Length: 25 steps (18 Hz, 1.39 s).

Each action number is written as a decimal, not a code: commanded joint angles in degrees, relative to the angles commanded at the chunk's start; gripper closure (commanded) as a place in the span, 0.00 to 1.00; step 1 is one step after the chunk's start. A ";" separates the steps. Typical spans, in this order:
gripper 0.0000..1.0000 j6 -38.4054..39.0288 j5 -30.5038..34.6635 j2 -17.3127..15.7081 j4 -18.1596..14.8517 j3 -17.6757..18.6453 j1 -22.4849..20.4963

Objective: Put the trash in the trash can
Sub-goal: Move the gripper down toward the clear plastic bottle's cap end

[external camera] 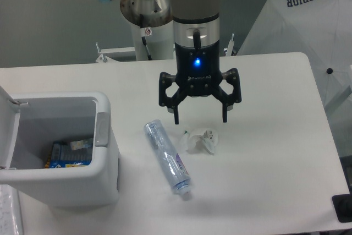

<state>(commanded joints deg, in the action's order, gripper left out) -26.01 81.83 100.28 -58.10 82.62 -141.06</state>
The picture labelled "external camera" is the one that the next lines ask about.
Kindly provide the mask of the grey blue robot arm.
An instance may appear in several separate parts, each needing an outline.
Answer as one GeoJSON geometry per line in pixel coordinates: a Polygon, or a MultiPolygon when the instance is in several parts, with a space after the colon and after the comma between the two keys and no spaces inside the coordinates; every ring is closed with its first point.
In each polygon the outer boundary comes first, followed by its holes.
{"type": "Polygon", "coordinates": [[[219,68],[218,0],[120,0],[120,10],[142,32],[173,23],[177,73],[160,74],[160,106],[177,116],[186,97],[212,95],[223,113],[241,102],[238,70],[219,68]]]}

